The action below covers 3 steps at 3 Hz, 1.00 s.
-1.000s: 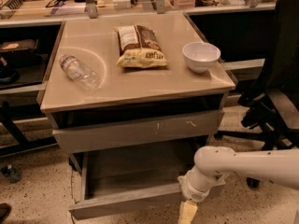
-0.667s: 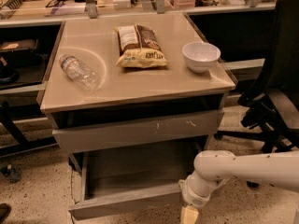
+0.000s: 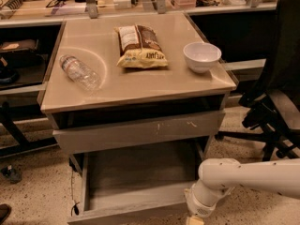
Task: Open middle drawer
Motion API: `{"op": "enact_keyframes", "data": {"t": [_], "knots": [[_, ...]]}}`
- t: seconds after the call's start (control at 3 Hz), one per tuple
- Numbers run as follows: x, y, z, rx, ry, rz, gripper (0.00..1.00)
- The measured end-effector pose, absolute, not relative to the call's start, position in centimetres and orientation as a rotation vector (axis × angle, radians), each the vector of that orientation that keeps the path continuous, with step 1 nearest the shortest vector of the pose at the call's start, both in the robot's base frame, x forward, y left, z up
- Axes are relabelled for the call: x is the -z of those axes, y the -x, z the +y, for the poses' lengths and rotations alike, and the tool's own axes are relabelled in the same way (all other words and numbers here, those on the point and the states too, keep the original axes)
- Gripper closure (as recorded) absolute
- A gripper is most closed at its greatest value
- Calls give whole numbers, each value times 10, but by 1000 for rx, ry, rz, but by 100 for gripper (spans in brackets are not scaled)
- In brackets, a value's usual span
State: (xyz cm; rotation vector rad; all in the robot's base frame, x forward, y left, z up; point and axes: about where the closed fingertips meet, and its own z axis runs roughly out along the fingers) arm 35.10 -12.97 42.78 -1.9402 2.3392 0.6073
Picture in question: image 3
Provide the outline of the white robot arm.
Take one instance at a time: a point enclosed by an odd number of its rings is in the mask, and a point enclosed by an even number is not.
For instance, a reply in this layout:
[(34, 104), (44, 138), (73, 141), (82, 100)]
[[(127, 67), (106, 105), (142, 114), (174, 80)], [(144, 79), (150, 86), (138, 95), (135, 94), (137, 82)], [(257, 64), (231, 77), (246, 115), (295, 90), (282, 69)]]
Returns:
[(233, 158), (209, 158), (198, 168), (199, 179), (185, 189), (189, 213), (207, 218), (235, 188), (253, 188), (300, 198), (300, 159), (240, 163)]

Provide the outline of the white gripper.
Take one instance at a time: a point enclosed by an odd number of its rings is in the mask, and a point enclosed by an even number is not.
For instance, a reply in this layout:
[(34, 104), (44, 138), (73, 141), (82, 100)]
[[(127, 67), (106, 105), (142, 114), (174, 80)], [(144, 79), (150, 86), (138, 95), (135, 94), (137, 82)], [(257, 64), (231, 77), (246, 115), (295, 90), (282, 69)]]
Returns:
[(204, 225), (201, 218), (208, 218), (223, 198), (222, 186), (204, 182), (195, 182), (185, 190), (189, 213), (196, 217), (187, 217), (186, 225)]

